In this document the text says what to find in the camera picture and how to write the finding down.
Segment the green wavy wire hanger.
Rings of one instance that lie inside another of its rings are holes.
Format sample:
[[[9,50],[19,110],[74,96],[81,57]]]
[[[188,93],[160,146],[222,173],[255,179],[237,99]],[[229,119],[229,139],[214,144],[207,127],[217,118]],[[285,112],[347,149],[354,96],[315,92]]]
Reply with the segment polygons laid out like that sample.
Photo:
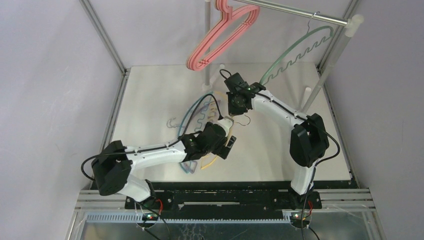
[[[323,25],[311,29],[308,22],[307,32],[291,44],[266,70],[259,83],[266,85],[269,81],[275,79],[291,66],[302,60],[310,52],[327,44],[335,35],[334,27]]]

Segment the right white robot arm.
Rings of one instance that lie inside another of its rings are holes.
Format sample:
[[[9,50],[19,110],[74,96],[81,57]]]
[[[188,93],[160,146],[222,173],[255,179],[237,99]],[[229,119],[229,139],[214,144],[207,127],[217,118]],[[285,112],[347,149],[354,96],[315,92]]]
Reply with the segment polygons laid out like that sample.
[[[330,145],[322,117],[317,113],[307,115],[298,112],[260,83],[248,84],[239,73],[225,77],[224,84],[228,88],[230,115],[239,116],[253,110],[289,130],[289,154],[296,164],[290,183],[289,203],[295,208],[302,208],[309,201],[307,192],[312,188],[315,165]]]

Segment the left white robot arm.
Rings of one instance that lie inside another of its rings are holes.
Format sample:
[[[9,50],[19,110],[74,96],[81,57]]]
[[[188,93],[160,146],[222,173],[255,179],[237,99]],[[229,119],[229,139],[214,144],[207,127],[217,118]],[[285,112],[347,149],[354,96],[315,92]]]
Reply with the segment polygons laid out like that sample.
[[[226,159],[236,137],[230,135],[234,122],[225,117],[207,122],[203,130],[183,134],[174,142],[157,146],[124,146],[111,142],[91,163],[94,181],[101,196],[120,194],[132,198],[143,208],[156,203],[152,183],[138,176],[142,169],[169,163],[197,161],[208,154]]]

